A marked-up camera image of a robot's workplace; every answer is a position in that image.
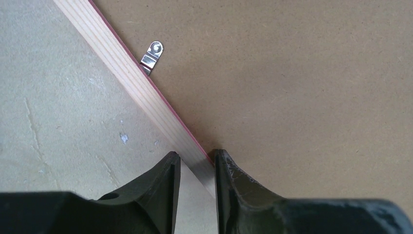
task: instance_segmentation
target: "black plastic jaw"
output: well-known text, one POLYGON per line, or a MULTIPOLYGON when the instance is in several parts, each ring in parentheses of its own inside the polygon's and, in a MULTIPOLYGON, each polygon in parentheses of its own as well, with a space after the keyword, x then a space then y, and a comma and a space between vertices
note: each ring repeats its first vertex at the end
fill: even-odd
POLYGON ((379 199, 286 199, 215 155, 219 234, 413 234, 406 215, 379 199))
POLYGON ((170 152, 97 201, 71 192, 0 194, 0 233, 172 234, 180 176, 180 158, 170 152))

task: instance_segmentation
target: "mdf board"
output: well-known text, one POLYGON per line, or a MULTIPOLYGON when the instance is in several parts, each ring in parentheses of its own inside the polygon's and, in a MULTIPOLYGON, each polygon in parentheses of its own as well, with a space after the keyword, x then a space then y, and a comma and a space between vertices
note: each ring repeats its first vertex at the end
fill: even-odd
POLYGON ((413 2, 110 1, 203 148, 286 197, 388 198, 413 217, 413 2))

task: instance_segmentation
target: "screw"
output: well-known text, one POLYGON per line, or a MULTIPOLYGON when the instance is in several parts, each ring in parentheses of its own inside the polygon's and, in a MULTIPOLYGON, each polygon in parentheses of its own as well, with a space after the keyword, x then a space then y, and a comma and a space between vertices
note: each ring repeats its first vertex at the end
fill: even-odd
POLYGON ((152 50, 153 50, 155 53, 161 52, 161 45, 159 44, 159 42, 155 42, 155 43, 152 45, 152 50))

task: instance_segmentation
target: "metal clip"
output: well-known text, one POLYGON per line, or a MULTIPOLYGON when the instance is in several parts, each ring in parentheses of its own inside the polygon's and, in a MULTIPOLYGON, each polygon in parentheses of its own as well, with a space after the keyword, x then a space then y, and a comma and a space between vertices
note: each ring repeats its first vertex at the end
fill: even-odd
POLYGON ((150 44, 148 51, 145 53, 145 55, 143 55, 143 58, 140 62, 146 75, 149 76, 159 57, 161 57, 163 50, 164 46, 159 41, 154 41, 152 42, 152 44, 150 44))

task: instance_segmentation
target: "wood grain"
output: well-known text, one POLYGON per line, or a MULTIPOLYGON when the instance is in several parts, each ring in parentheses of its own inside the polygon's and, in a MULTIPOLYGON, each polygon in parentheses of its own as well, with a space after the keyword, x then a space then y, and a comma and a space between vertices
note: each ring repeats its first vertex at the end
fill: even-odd
POLYGON ((55 3, 215 197, 210 159, 95 5, 87 0, 55 0, 55 3))

